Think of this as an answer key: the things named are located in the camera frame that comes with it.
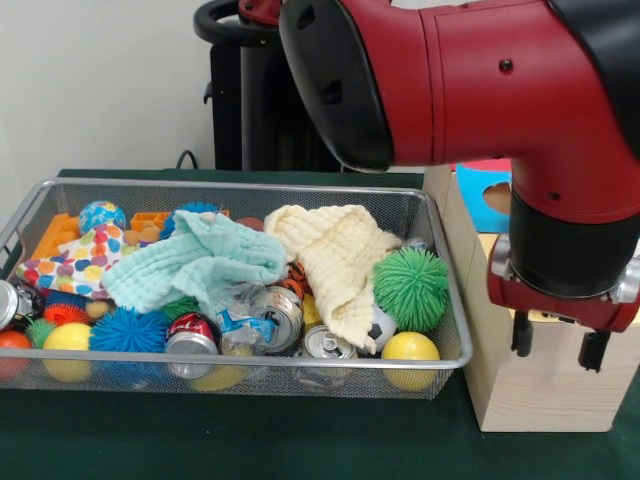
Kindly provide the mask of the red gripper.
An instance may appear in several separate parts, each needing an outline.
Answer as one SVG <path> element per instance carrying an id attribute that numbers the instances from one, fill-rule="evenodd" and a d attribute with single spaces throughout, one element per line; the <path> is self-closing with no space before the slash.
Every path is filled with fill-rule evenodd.
<path id="1" fill-rule="evenodd" d="M 639 297 L 633 303 L 614 304 L 610 299 L 591 297 L 566 299 L 539 292 L 524 282 L 505 280 L 492 272 L 487 273 L 490 301 L 513 310 L 511 350 L 518 357 L 527 357 L 532 347 L 532 323 L 528 311 L 545 312 L 556 317 L 570 318 L 593 330 L 584 334 L 578 362 L 587 371 L 601 371 L 610 332 L 621 333 L 632 323 L 639 310 Z"/>

